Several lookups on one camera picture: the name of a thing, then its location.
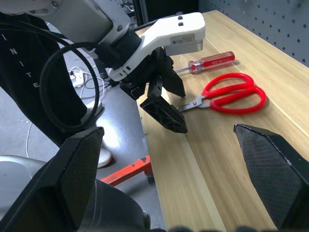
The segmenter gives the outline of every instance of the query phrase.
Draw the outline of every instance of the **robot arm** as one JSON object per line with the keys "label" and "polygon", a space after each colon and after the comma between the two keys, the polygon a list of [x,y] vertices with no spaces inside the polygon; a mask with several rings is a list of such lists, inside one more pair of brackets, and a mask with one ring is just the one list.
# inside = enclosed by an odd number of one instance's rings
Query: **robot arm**
{"label": "robot arm", "polygon": [[39,17],[73,42],[98,43],[104,53],[85,51],[105,64],[109,77],[121,81],[121,89],[134,100],[150,83],[148,99],[140,106],[165,128],[187,132],[183,115],[161,97],[161,91],[164,87],[185,96],[183,82],[168,56],[203,49],[201,13],[160,19],[138,36],[129,28],[130,18],[110,0],[0,0],[0,11]]}

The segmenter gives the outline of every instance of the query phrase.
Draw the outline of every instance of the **red scissors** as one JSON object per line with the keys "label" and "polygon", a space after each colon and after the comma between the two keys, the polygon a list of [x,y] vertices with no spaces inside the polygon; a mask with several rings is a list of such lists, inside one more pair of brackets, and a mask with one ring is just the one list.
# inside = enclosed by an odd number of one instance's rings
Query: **red scissors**
{"label": "red scissors", "polygon": [[[245,83],[227,86],[219,89],[215,89],[210,91],[210,89],[216,85],[218,82],[221,82],[222,80],[229,79],[229,78],[237,78],[245,81]],[[215,97],[219,97],[228,93],[231,93],[233,91],[240,90],[238,92],[235,92],[234,94],[231,94],[229,96],[219,98],[213,101],[210,101],[208,103],[204,103],[203,101],[205,99],[212,99]],[[242,109],[229,109],[222,107],[223,105],[229,104],[231,102],[237,101],[239,99],[245,98],[251,94],[257,94],[260,97],[260,102],[253,107],[249,108],[242,108]],[[258,111],[263,108],[267,100],[265,92],[254,85],[253,79],[243,73],[233,72],[233,73],[227,73],[222,76],[218,76],[217,78],[213,79],[203,90],[202,96],[197,97],[194,101],[189,102],[185,105],[182,105],[178,108],[180,112],[186,111],[192,108],[211,108],[215,111],[226,113],[226,114],[247,114],[252,113],[255,111]]]}

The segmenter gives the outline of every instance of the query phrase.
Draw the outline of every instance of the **wooden table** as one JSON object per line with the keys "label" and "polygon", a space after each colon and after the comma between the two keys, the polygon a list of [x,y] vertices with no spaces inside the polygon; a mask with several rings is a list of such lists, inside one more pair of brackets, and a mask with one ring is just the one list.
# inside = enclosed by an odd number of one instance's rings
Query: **wooden table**
{"label": "wooden table", "polygon": [[[204,18],[203,51],[172,57],[174,68],[226,51],[233,51],[239,63],[200,75],[182,73],[186,98],[164,92],[165,99],[177,107],[200,95],[213,78],[243,72],[269,101],[262,111],[244,116],[210,109],[187,111],[187,134],[168,131],[140,109],[165,222],[168,228],[184,225],[195,231],[233,231],[239,225],[273,229],[250,181],[233,126],[244,123],[278,133],[309,160],[309,69],[218,11],[205,13]],[[250,105],[256,98],[235,104]]]}

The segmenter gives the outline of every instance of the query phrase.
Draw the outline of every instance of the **orange metal bar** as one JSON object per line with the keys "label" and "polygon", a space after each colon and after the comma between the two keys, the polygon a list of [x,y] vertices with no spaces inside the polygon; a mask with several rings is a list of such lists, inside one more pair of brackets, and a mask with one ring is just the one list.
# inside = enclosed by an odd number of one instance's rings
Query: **orange metal bar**
{"label": "orange metal bar", "polygon": [[150,156],[139,159],[135,163],[102,178],[101,181],[110,184],[111,186],[116,186],[141,172],[145,172],[146,175],[153,175]]}

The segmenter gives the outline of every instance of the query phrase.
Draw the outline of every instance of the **screwdriver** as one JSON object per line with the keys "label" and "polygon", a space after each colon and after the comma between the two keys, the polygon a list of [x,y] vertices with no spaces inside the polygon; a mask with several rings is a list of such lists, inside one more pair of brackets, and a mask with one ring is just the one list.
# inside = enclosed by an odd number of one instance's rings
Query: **screwdriver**
{"label": "screwdriver", "polygon": [[188,67],[177,69],[175,72],[179,73],[189,70],[190,73],[195,74],[197,72],[232,64],[234,60],[235,55],[233,52],[224,52],[211,57],[200,59],[198,61],[190,61]]}

